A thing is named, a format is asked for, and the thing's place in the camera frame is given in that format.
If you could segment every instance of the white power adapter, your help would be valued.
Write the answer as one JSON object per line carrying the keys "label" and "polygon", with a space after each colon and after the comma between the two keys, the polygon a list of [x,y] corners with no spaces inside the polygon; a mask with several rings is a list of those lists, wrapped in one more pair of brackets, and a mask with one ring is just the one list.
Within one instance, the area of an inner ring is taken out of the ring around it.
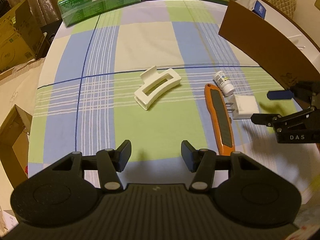
{"label": "white power adapter", "polygon": [[250,119],[253,114],[259,114],[259,107],[254,96],[232,95],[230,100],[233,119]]}

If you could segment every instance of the blue line on tablecloth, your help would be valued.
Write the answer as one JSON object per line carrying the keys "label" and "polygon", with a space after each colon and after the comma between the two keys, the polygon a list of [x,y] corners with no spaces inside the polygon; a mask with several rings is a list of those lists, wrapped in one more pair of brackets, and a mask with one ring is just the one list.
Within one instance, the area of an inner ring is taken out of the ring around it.
{"label": "blue line on tablecloth", "polygon": [[83,62],[83,67],[82,67],[82,73],[81,73],[81,78],[80,78],[80,85],[79,85],[79,95],[78,95],[78,103],[77,103],[77,113],[76,113],[76,132],[75,132],[75,151],[77,151],[77,128],[78,128],[78,114],[79,114],[79,104],[80,104],[80,94],[81,94],[81,85],[82,85],[82,80],[83,80],[83,73],[84,73],[84,66],[85,66],[85,62],[87,60],[87,56],[88,56],[88,52],[89,52],[89,48],[90,48],[90,45],[91,45],[91,41],[92,41],[92,38],[93,38],[93,35],[94,35],[94,32],[97,28],[97,25],[98,25],[98,22],[99,22],[99,19],[100,19],[100,15],[98,17],[98,20],[96,22],[96,26],[94,27],[93,29],[93,32],[92,32],[92,35],[91,35],[91,39],[90,39],[90,42],[89,42],[89,45],[88,45],[88,48],[87,48],[87,52],[85,54],[85,58],[84,58],[84,62]]}
{"label": "blue line on tablecloth", "polygon": [[[222,67],[250,67],[250,68],[257,68],[260,66],[193,66],[193,67],[172,67],[173,69],[192,69],[192,68],[222,68]],[[158,70],[167,70],[169,68],[158,68]],[[91,77],[99,77],[99,76],[107,76],[107,75],[114,75],[114,74],[122,74],[122,73],[134,73],[134,72],[143,72],[146,71],[146,69],[139,69],[139,70],[128,70],[128,71],[118,71],[118,72],[111,72],[111,73],[104,73],[104,74],[96,74],[96,75],[90,75],[90,76],[84,76],[84,77],[78,77],[73,79],[68,79],[65,81],[59,81],[56,83],[44,85],[41,87],[38,87],[37,89],[44,88],[44,87],[50,87],[56,84],[65,83],[73,80],[79,80],[79,79],[85,79],[85,78],[91,78]]]}

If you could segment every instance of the checkered tablecloth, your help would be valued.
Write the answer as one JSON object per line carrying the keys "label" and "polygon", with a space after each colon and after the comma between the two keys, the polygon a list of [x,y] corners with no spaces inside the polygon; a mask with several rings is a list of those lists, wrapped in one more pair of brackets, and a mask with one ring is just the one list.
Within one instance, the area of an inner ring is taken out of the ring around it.
{"label": "checkered tablecloth", "polygon": [[[180,144],[217,150],[204,86],[224,70],[237,94],[254,95],[265,113],[293,113],[293,101],[271,102],[280,86],[257,63],[218,35],[226,7],[200,0],[147,1],[62,25],[39,80],[29,147],[29,176],[72,151],[94,155],[132,143],[123,184],[185,183],[193,175]],[[181,85],[148,111],[134,100],[140,74],[174,68]],[[272,131],[250,120],[232,122],[236,150],[294,183],[304,200],[319,171],[314,145],[279,145]],[[217,185],[227,175],[216,172]],[[85,178],[99,186],[96,171]]]}

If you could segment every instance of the blue box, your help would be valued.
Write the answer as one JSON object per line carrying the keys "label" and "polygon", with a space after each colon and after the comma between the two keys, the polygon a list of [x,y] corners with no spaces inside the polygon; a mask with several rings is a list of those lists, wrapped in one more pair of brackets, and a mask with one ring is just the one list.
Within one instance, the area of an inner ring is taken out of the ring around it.
{"label": "blue box", "polygon": [[256,1],[252,11],[255,14],[259,15],[262,19],[264,19],[265,16],[266,16],[266,9],[264,8],[264,6],[259,1]]}

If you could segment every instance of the white bottle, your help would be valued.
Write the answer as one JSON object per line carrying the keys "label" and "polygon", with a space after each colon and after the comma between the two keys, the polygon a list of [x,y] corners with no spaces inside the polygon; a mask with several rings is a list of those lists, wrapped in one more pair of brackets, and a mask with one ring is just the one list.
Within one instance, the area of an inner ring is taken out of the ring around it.
{"label": "white bottle", "polygon": [[217,83],[218,87],[226,97],[232,95],[235,91],[235,88],[231,84],[229,77],[222,70],[213,75],[213,80]]}

